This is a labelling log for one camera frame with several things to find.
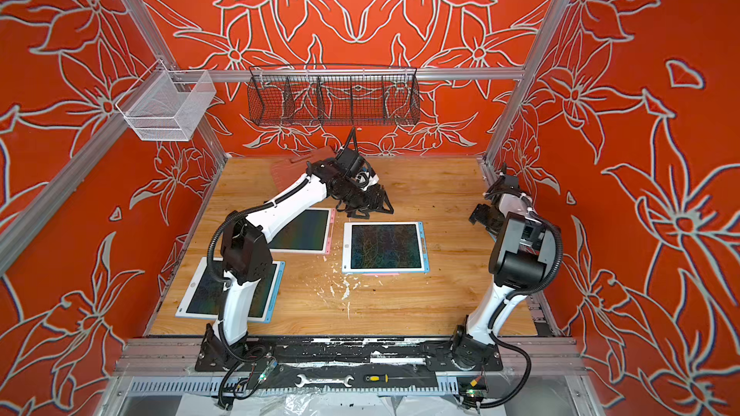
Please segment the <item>blue framed tablet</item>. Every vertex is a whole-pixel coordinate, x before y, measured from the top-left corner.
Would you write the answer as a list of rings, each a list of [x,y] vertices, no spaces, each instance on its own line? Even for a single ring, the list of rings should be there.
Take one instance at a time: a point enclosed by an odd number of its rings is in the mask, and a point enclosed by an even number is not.
[[[345,223],[343,273],[428,273],[426,235],[421,221]]]
[[[266,279],[258,283],[252,297],[248,317],[250,323],[269,324],[271,322],[283,279],[284,266],[283,261],[274,261]],[[216,320],[221,291],[221,285],[208,273],[207,261],[203,257],[175,312],[175,317]]]

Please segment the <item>blue framed front tablet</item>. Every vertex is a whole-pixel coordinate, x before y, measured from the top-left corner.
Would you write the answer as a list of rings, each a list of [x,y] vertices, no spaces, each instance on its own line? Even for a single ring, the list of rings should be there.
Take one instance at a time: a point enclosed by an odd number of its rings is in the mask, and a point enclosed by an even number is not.
[[[266,279],[258,283],[252,297],[248,317],[250,323],[269,324],[271,322],[283,279],[284,266],[283,261],[274,261]],[[207,261],[203,257],[175,312],[175,317],[216,320],[221,291],[221,285],[208,273]]]

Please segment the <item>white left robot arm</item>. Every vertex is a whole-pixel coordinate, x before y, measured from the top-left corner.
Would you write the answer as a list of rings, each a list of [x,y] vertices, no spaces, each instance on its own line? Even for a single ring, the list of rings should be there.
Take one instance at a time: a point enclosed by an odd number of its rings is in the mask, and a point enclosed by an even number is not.
[[[230,213],[219,225],[206,252],[208,273],[221,284],[216,334],[234,346],[249,332],[248,314],[254,292],[273,266],[269,244],[296,217],[326,198],[350,219],[372,213],[393,214],[387,191],[368,161],[356,150],[306,165],[287,189],[264,204]]]

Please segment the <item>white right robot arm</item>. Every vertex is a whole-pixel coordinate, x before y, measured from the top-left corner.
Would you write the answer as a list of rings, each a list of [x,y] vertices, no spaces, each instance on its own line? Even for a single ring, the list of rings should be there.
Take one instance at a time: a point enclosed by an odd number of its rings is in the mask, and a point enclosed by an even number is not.
[[[477,205],[469,221],[481,223],[494,238],[491,285],[451,346],[455,360],[466,367],[494,356],[499,333],[515,308],[545,290],[564,260],[560,228],[536,211],[514,175],[501,171],[485,199],[488,203]]]

